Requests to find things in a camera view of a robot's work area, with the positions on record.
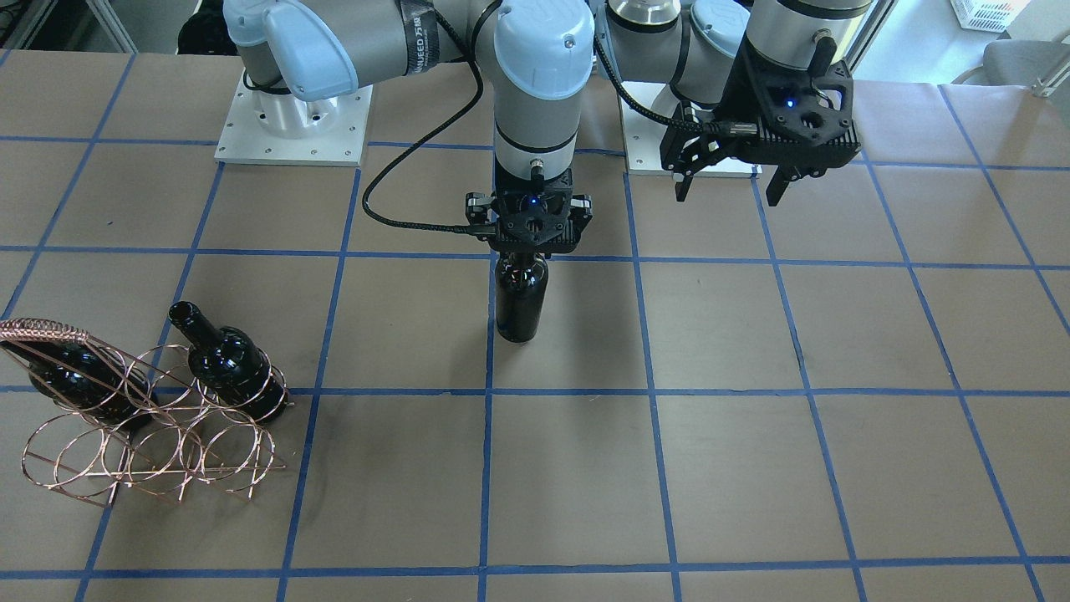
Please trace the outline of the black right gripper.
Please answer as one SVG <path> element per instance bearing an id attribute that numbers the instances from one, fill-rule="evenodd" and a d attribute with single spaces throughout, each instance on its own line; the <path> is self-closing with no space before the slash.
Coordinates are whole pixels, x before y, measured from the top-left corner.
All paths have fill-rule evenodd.
<path id="1" fill-rule="evenodd" d="M 591 198 L 555 191 L 467 194 L 467 221 L 493 243 L 577 243 L 591 222 Z"/>

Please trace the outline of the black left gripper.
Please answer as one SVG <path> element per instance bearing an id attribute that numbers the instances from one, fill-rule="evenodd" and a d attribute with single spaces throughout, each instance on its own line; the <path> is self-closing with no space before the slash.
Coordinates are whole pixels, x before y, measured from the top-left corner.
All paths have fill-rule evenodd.
<path id="1" fill-rule="evenodd" d="M 659 122 L 666 126 L 659 145 L 661 167 L 674 175 L 677 202 L 685 202 L 698 172 L 734 156 L 742 141 L 756 137 L 756 123 L 752 122 L 681 117 L 661 118 Z M 807 175 L 799 166 L 777 167 L 766 186 L 766 205 L 776 209 L 788 187 Z"/>

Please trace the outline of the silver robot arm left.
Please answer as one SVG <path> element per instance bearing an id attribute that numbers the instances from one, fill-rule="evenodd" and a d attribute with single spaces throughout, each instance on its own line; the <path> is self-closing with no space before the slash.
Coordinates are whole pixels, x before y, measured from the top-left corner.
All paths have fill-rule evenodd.
<path id="1" fill-rule="evenodd" d="M 635 113 L 664 126 L 683 202 L 734 159 L 771 166 L 766 202 L 860 152 L 845 46 L 868 1 L 596 1 L 595 53 Z"/>

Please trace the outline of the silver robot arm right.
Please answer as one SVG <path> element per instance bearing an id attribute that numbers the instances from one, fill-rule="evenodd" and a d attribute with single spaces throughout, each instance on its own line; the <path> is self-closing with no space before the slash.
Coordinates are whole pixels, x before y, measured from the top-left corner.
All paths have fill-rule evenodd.
<path id="1" fill-rule="evenodd" d="M 443 232 L 513 254 L 568 254 L 592 217 L 574 195 L 578 97 L 594 57 L 584 1 L 225 1 L 244 66 L 233 114 L 307 161 L 351 121 L 370 84 L 467 62 L 494 94 L 492 192 L 467 196 L 467 223 Z"/>

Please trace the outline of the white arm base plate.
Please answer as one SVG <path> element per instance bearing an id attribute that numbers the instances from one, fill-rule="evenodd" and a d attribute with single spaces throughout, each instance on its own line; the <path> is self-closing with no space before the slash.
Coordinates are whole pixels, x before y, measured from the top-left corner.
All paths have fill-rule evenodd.
<path id="1" fill-rule="evenodd" d="M 215 160 L 227 164 L 360 167 L 372 101 L 371 84 L 338 98 L 314 101 L 255 91 L 238 80 Z"/>
<path id="2" fill-rule="evenodd" d="M 669 115 L 676 107 L 677 98 L 669 91 L 668 84 L 643 83 L 643 81 L 626 81 L 624 88 L 628 93 L 649 110 Z M 661 168 L 659 145 L 664 137 L 664 125 L 658 125 L 653 120 L 640 115 L 624 101 L 620 102 L 620 124 L 623 127 L 625 153 L 628 172 L 632 176 L 666 176 L 668 171 Z M 715 166 L 704 168 L 696 176 L 706 177 L 754 177 L 761 175 L 760 166 L 727 159 Z"/>

